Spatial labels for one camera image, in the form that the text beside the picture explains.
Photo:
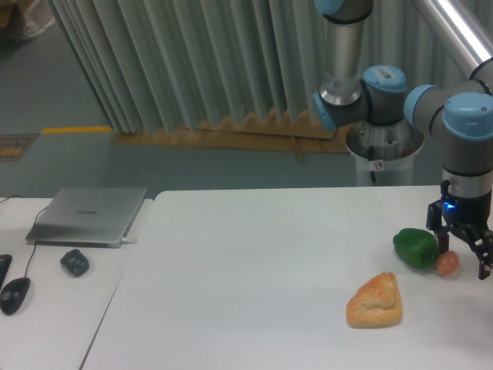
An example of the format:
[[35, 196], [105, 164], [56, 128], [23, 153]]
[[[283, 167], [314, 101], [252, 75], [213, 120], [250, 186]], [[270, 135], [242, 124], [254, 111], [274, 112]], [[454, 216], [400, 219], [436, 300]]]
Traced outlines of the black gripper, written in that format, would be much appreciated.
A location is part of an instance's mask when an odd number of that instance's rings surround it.
[[478, 279], [488, 278], [492, 271], [492, 231], [488, 226], [491, 194], [459, 197], [451, 192], [451, 182], [442, 180], [441, 198], [428, 205], [426, 228], [434, 231], [438, 256], [449, 251], [449, 233], [467, 243], [478, 259]]

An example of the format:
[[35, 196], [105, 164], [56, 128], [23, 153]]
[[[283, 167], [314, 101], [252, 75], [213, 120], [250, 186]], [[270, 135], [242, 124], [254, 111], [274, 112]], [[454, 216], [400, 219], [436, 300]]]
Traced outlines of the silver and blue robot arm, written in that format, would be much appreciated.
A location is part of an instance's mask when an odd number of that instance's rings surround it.
[[364, 21], [371, 1], [318, 1], [328, 21], [327, 74], [314, 93], [326, 129], [356, 123], [347, 146], [367, 161], [368, 181], [393, 160], [411, 156], [424, 136], [441, 144], [441, 195], [428, 206], [426, 227], [445, 253], [450, 237], [464, 241], [479, 261], [478, 276], [492, 270], [492, 40], [461, 1], [417, 1], [416, 9], [445, 44], [468, 80], [450, 89], [406, 87], [393, 66], [357, 73]]

